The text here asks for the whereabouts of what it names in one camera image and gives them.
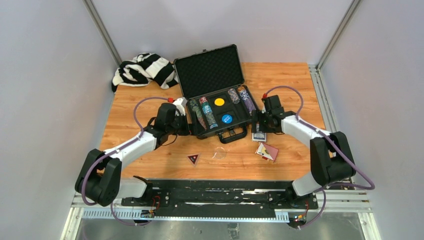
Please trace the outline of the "blue small blind button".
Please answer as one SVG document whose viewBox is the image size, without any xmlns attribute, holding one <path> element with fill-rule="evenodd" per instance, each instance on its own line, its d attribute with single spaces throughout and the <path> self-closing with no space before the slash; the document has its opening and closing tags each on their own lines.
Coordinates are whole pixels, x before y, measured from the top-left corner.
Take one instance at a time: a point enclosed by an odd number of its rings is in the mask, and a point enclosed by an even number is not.
<svg viewBox="0 0 424 240">
<path fill-rule="evenodd" d="M 233 117 L 230 114 L 224 114 L 221 117 L 221 121 L 225 124 L 231 124 L 233 122 Z"/>
</svg>

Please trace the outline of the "blue playing card box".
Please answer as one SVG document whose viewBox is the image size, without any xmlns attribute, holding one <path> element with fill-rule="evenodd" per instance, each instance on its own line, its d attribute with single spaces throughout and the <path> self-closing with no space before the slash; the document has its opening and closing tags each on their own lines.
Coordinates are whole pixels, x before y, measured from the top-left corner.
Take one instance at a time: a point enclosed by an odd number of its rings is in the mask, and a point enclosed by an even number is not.
<svg viewBox="0 0 424 240">
<path fill-rule="evenodd" d="M 253 132 L 252 133 L 252 141 L 254 142 L 266 142 L 267 134 L 264 132 Z"/>
</svg>

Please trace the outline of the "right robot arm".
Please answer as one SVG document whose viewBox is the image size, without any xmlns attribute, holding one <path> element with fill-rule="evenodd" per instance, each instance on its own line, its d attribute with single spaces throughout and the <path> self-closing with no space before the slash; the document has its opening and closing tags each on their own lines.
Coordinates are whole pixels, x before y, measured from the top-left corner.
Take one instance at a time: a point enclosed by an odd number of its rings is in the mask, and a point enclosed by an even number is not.
<svg viewBox="0 0 424 240">
<path fill-rule="evenodd" d="M 285 134 L 308 147 L 310 171 L 292 181 L 285 195 L 294 209 L 306 202 L 306 195 L 329 184 L 354 176 L 355 162 L 344 133 L 322 130 L 294 111 L 285 111 L 277 95 L 263 98 L 264 109 L 252 110 L 252 132 Z"/>
</svg>

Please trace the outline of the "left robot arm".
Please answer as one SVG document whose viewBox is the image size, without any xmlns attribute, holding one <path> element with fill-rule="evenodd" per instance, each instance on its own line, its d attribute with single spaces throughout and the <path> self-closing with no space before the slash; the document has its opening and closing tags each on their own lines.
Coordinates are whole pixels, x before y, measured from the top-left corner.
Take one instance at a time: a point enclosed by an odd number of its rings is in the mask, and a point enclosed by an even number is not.
<svg viewBox="0 0 424 240">
<path fill-rule="evenodd" d="M 185 98 L 162 103 L 157 116 L 124 143 L 107 150 L 89 151 L 75 182 L 75 191 L 87 205 L 107 207 L 115 199 L 134 198 L 140 206 L 149 206 L 153 193 L 148 181 L 139 176 L 122 178 L 122 170 L 141 156 L 163 146 L 170 135 L 190 134 Z"/>
</svg>

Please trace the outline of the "black poker set case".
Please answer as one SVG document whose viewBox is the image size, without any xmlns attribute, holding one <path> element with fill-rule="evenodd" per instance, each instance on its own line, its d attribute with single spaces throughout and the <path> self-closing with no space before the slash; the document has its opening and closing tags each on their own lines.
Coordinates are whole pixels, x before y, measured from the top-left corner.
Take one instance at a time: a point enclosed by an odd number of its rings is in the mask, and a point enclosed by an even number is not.
<svg viewBox="0 0 424 240">
<path fill-rule="evenodd" d="M 202 52 L 174 59 L 173 66 L 179 80 L 183 97 L 187 99 L 188 115 L 191 120 L 192 134 L 200 140 L 218 136 L 219 141 L 228 144 L 248 135 L 248 126 L 252 122 L 252 115 L 238 92 L 239 87 L 245 87 L 253 103 L 258 108 L 253 95 L 245 85 L 245 78 L 239 57 L 238 47 L 235 44 L 203 50 Z M 240 102 L 234 104 L 228 94 L 229 89 L 235 89 Z M 206 97 L 212 109 L 218 127 L 210 129 L 199 99 Z M 216 106 L 214 100 L 225 100 L 223 106 Z M 205 130 L 199 123 L 190 107 L 190 100 L 196 100 L 207 126 Z M 223 115 L 233 117 L 230 124 L 223 123 Z"/>
</svg>

